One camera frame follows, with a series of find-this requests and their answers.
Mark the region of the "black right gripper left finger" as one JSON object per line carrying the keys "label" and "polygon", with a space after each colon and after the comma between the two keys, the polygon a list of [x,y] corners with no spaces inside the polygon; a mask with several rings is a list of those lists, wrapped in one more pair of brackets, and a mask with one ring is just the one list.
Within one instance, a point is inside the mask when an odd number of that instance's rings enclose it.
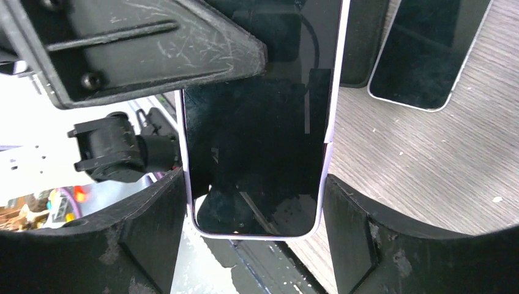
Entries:
{"label": "black right gripper left finger", "polygon": [[186,212],[182,170],[61,228],[1,232],[2,293],[169,293]]}

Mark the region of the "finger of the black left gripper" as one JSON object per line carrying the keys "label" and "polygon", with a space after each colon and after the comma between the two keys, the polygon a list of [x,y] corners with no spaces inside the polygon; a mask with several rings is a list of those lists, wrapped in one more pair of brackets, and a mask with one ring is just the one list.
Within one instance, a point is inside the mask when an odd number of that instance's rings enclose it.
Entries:
{"label": "finger of the black left gripper", "polygon": [[262,41],[205,1],[2,1],[51,103],[96,107],[262,74]]}

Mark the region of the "phone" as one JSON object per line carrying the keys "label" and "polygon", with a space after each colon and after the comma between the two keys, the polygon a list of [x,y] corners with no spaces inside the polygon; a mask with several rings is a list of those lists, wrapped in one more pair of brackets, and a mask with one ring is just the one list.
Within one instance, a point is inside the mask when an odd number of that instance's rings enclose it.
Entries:
{"label": "phone", "polygon": [[263,74],[190,87],[182,158],[194,227],[208,238],[314,233],[332,157],[349,1],[212,1],[266,45]]}
{"label": "phone", "polygon": [[423,111],[449,102],[491,1],[400,1],[367,91],[375,99]]}

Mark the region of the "black phone case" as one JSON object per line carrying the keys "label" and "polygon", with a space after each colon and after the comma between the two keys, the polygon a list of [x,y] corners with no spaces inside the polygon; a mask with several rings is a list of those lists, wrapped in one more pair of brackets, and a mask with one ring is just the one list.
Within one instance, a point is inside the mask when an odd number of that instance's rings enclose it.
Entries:
{"label": "black phone case", "polygon": [[388,6],[388,0],[350,1],[340,86],[367,85],[381,46]]}

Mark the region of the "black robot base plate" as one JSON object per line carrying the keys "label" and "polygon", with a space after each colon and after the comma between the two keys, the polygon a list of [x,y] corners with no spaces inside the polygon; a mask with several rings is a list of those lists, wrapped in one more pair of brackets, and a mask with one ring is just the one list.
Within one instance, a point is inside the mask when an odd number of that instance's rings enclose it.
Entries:
{"label": "black robot base plate", "polygon": [[238,293],[327,292],[282,241],[203,240],[217,261],[231,270]]}

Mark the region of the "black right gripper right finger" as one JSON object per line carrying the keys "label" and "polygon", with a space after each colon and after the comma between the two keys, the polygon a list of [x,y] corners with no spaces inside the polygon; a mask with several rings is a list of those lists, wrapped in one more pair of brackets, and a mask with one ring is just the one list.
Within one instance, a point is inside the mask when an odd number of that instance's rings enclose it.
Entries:
{"label": "black right gripper right finger", "polygon": [[518,228],[465,235],[326,179],[324,218],[340,293],[517,293]]}

